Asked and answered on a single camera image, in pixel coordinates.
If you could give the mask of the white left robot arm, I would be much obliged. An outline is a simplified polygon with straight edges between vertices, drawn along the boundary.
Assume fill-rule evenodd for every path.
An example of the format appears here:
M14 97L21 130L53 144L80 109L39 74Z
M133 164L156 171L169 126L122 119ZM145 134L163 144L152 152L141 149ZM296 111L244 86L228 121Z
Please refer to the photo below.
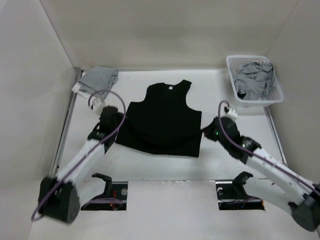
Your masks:
M91 169L116 141L124 119L124 114L116 107L103 108L99 122L76 156L54 177L47 176L41 181L32 221L36 221L36 215L39 215L71 224L81 208L87 205L123 203L112 195L112 178Z

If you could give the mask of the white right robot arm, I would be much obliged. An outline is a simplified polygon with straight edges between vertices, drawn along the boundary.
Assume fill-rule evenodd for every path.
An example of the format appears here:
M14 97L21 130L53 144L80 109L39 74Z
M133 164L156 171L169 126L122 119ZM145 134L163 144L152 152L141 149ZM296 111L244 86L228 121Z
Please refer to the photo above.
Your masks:
M303 229L314 232L320 225L320 185L307 180L274 159L258 142L240 134L229 117L215 117L202 129L204 136L218 142L231 157L260 172L263 183L242 172L234 180L232 192L238 198L251 195L289 213Z

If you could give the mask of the black tank top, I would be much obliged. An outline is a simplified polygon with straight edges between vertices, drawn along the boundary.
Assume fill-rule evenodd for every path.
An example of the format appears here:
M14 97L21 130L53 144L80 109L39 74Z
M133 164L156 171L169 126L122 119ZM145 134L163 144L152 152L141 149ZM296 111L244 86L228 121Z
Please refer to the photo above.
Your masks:
M129 104L115 142L153 155L199 157L202 112L187 105L191 85L150 85L143 101Z

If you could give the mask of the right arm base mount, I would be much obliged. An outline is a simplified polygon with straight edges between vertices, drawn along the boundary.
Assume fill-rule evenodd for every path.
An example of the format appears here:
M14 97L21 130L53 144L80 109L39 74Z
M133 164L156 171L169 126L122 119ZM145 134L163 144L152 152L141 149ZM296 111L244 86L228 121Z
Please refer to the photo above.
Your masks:
M215 182L218 208L220 211L265 210L264 201L246 193L244 186L253 175L241 172L234 179Z

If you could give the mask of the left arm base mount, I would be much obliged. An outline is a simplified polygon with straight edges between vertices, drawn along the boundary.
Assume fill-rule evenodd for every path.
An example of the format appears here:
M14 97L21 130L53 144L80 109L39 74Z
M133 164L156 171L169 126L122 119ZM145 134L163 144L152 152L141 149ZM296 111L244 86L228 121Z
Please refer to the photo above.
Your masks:
M129 183L93 174L80 191L82 211L126 211Z

